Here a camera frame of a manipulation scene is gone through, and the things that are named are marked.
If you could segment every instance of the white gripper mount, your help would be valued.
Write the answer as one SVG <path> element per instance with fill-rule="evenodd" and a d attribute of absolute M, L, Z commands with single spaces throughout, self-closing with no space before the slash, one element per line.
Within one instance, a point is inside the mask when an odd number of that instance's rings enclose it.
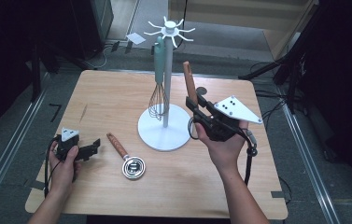
<path fill-rule="evenodd" d="M 144 32 L 145 35 L 157 35 L 157 34 L 162 34 L 162 39 L 164 39 L 165 37 L 171 37 L 172 41 L 173 41 L 173 45 L 175 46 L 175 48 L 177 47 L 176 45 L 176 41 L 175 41 L 175 36 L 179 36 L 181 37 L 183 40 L 185 41 L 193 41 L 193 39 L 187 39 L 185 38 L 183 35 L 180 34 L 180 32 L 184 32 L 184 33 L 189 33 L 195 30 L 195 28 L 192 28 L 190 30 L 179 30 L 177 27 L 180 26 L 182 24 L 182 22 L 184 21 L 184 19 L 182 19 L 178 24 L 176 24 L 174 21 L 168 21 L 166 19 L 166 17 L 164 18 L 164 26 L 157 26 L 154 25 L 152 22 L 148 22 L 151 26 L 155 27 L 155 28 L 159 28 L 161 29 L 158 32 L 155 33 L 146 33 Z"/>
<path fill-rule="evenodd" d="M 262 119 L 248 109 L 234 95 L 214 104 L 216 110 L 232 119 L 243 119 L 256 124 L 262 124 Z"/>

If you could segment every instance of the white paper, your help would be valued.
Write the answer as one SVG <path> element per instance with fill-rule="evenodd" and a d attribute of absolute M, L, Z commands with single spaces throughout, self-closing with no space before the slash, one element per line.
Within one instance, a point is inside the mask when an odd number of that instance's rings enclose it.
<path fill-rule="evenodd" d="M 141 44 L 144 41 L 146 41 L 146 39 L 143 36 L 138 35 L 136 33 L 132 33 L 132 34 L 126 35 L 126 37 L 128 37 L 129 40 L 132 41 L 136 45 Z"/>

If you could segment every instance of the human hand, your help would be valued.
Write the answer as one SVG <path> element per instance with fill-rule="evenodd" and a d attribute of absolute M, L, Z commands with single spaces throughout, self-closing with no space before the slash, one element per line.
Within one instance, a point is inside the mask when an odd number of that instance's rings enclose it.
<path fill-rule="evenodd" d="M 74 162 L 78 154 L 78 146 L 73 146 L 67 153 L 65 161 L 59 161 L 56 158 L 53 149 L 56 148 L 57 142 L 53 142 L 49 152 L 50 169 L 56 166 L 51 174 L 51 184 L 49 194 L 56 194 L 66 199 L 72 191 L 74 175 L 77 176 L 81 169 L 79 162 Z"/>
<path fill-rule="evenodd" d="M 211 161 L 216 165 L 218 171 L 238 172 L 237 159 L 245 143 L 245 139 L 239 134 L 235 134 L 226 142 L 216 142 L 208 138 L 204 127 L 200 123 L 195 123 L 196 132 L 199 139 L 207 146 Z M 240 120 L 241 129 L 248 128 L 248 122 Z"/>

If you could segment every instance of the wooden handle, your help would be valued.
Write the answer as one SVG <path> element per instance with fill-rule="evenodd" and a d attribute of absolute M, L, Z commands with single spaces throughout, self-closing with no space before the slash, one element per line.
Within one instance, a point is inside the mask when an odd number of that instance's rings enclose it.
<path fill-rule="evenodd" d="M 196 94 L 195 82 L 193 81 L 192 70 L 190 69 L 190 63 L 184 62 L 184 78 L 187 85 L 188 96 L 191 100 L 198 105 L 198 96 Z"/>
<path fill-rule="evenodd" d="M 111 142 L 112 146 L 114 146 L 114 148 L 118 151 L 120 156 L 124 160 L 126 160 L 127 157 L 129 157 L 129 155 L 126 152 L 126 149 L 120 144 L 120 141 L 118 141 L 118 139 L 114 136 L 114 134 L 107 133 L 106 137 L 109 139 L 109 141 Z"/>

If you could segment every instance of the wooden table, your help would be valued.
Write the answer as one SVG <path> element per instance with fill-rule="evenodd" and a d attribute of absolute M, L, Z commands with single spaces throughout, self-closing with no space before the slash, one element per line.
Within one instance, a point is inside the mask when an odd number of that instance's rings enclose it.
<path fill-rule="evenodd" d="M 195 77 L 196 87 L 208 90 L 211 102 L 235 95 L 260 117 L 253 85 L 244 80 Z M 222 182 L 205 145 L 190 139 L 170 152 L 154 150 L 143 143 L 137 122 L 148 108 L 155 88 L 154 76 L 126 72 L 84 71 L 64 112 L 62 127 L 80 130 L 80 146 L 97 138 L 98 154 L 83 162 L 74 192 L 65 209 L 68 214 L 141 217 L 229 217 Z M 172 76 L 170 103 L 185 107 L 187 89 L 183 76 Z M 281 191 L 275 163 L 263 125 L 250 124 L 258 141 L 248 187 L 270 219 L 285 219 L 288 210 Z M 141 157 L 147 170 L 131 181 L 121 172 L 123 159 L 107 140 L 112 132 L 131 156 Z M 246 169 L 246 149 L 239 159 L 242 176 Z M 42 166 L 37 181 L 44 181 Z M 25 208 L 33 213 L 44 199 L 43 191 L 32 189 Z"/>

